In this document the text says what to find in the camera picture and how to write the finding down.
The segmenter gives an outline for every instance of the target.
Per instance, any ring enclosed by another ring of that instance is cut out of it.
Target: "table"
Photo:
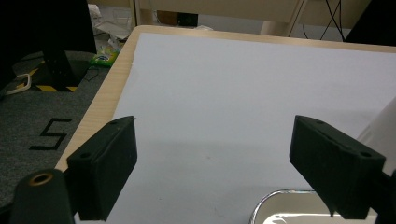
[[[385,46],[359,45],[351,43],[306,40],[280,36],[247,35],[160,26],[138,26],[131,33],[128,41],[122,48],[118,59],[115,61],[113,67],[110,69],[104,83],[94,97],[81,123],[78,125],[78,128],[76,129],[76,132],[70,140],[70,143],[66,147],[64,154],[59,159],[56,165],[57,169],[64,171],[67,168],[66,158],[71,155],[76,149],[78,149],[98,130],[100,130],[107,122],[111,121],[118,100],[120,99],[122,88],[129,76],[131,66],[134,61],[134,50],[137,44],[137,40],[142,33],[202,36],[218,39],[234,39],[321,48],[356,49],[396,53],[396,48]]]

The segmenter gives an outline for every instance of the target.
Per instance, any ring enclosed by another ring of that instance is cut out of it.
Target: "white paper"
[[[396,170],[396,97],[369,123],[358,140],[387,158],[383,171],[392,176]]]
[[[266,194],[310,189],[294,117],[357,137],[396,96],[396,55],[142,34],[114,119],[138,160],[108,223],[248,223]]]

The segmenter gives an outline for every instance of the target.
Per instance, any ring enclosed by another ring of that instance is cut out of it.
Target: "carpet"
[[[70,52],[67,56],[79,60],[93,54]],[[42,61],[39,56],[32,58],[17,63],[15,72],[28,73]],[[28,90],[0,101],[0,207],[12,202],[22,178],[54,168],[108,70],[90,68],[75,92]]]

